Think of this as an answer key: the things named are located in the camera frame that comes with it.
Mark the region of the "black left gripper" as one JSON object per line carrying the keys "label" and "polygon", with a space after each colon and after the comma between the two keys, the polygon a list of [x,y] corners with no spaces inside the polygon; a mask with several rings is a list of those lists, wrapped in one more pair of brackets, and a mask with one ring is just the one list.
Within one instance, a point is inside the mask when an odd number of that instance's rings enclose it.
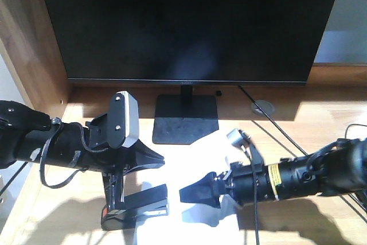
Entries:
{"label": "black left gripper", "polygon": [[107,142],[107,114],[102,114],[85,123],[84,142],[85,148],[98,163],[117,170],[117,172],[102,173],[107,213],[115,213],[125,208],[123,173],[158,169],[165,164],[165,159],[140,140],[129,148],[111,148]]}

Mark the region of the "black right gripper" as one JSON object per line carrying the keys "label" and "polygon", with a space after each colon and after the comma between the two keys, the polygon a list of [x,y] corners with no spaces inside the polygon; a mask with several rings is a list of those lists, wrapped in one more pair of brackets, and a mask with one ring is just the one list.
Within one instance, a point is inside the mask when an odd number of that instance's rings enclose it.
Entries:
{"label": "black right gripper", "polygon": [[249,144],[246,152],[252,157],[249,165],[239,162],[230,164],[230,169],[219,175],[210,172],[199,181],[179,190],[180,202],[205,204],[220,208],[221,195],[230,195],[240,205],[255,201],[275,201],[278,195],[272,187],[268,166],[254,144]]}

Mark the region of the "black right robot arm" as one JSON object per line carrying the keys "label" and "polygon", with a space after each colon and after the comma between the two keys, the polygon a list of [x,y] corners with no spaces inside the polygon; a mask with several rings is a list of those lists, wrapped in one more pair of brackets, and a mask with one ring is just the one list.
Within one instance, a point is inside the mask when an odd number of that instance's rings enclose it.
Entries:
{"label": "black right robot arm", "polygon": [[254,145],[252,165],[234,162],[227,172],[208,173],[180,190],[183,203],[220,207],[219,197],[229,195],[238,205],[254,201],[280,201],[309,195],[356,194],[366,204],[366,140],[340,138],[313,154],[283,158],[265,165]]}

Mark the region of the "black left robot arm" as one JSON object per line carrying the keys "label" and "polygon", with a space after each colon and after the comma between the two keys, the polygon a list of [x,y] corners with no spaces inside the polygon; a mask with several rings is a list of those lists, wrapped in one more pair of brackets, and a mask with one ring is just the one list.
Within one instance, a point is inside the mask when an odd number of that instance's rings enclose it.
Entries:
{"label": "black left robot arm", "polygon": [[125,175],[165,162],[139,140],[137,103],[122,96],[85,126],[64,123],[18,102],[1,101],[1,168],[16,161],[100,172],[107,213],[142,214],[167,204],[166,185],[123,196]]}

